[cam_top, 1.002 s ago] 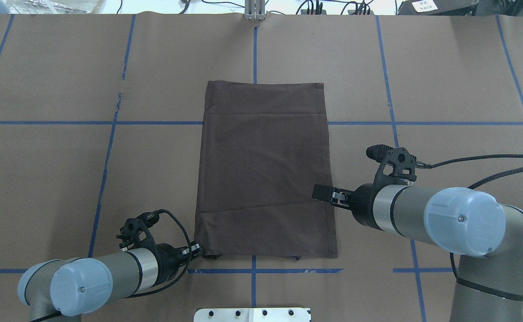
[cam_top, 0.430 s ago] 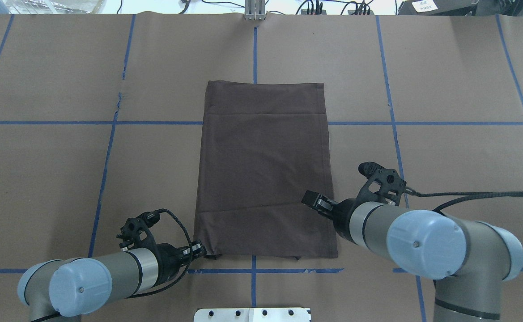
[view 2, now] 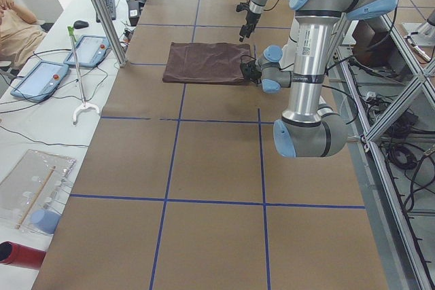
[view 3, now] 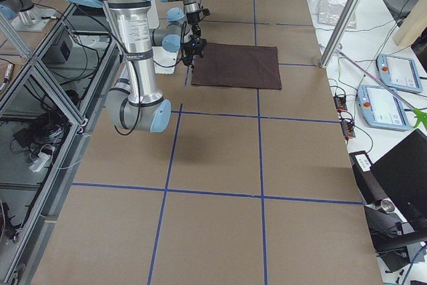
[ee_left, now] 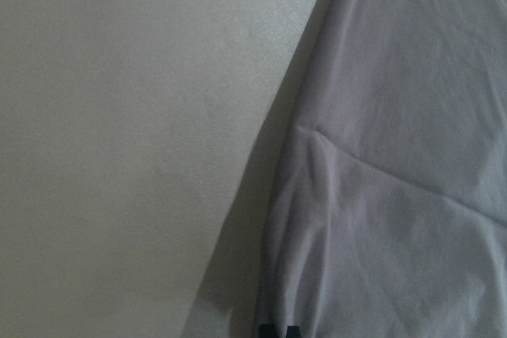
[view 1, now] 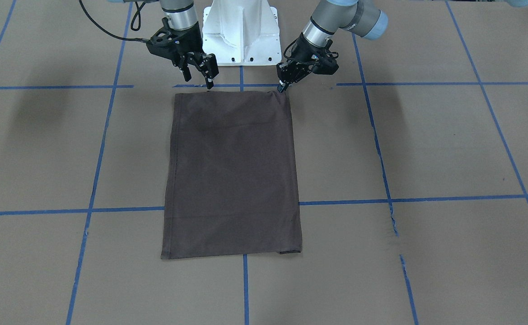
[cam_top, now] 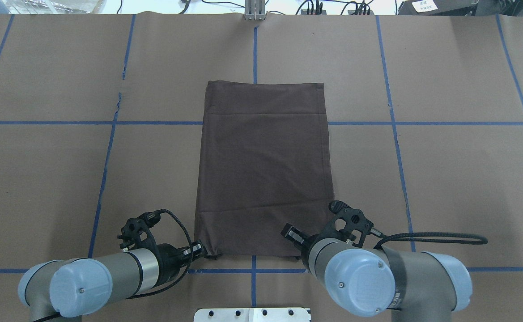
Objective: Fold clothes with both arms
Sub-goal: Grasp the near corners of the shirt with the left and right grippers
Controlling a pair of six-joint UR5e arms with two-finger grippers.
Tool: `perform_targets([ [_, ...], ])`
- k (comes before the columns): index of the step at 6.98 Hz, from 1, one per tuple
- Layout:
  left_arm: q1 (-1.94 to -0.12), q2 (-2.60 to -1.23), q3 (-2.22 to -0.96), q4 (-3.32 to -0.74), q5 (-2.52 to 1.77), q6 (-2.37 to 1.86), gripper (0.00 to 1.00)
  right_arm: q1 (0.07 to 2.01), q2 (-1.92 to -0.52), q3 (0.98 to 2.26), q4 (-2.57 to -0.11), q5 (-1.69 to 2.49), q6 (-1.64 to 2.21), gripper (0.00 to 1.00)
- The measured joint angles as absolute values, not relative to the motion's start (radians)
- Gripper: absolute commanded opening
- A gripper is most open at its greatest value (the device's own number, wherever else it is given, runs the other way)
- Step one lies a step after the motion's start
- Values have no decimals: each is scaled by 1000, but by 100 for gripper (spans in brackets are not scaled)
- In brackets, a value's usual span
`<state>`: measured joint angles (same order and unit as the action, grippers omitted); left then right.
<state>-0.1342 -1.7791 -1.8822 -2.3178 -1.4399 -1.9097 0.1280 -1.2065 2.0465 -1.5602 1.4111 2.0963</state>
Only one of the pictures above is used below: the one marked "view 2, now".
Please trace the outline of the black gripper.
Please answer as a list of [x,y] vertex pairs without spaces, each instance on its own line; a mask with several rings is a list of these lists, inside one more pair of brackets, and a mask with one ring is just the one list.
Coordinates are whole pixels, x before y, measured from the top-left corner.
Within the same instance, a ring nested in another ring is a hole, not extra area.
[[240,41],[244,41],[246,38],[250,38],[252,32],[254,31],[254,27],[256,27],[257,23],[259,22],[260,17],[261,14],[252,12],[251,10],[247,11],[247,15],[245,17],[246,24],[241,27],[241,30],[239,32]]
[[243,63],[243,78],[247,81],[261,81],[262,72],[257,69],[255,62]]

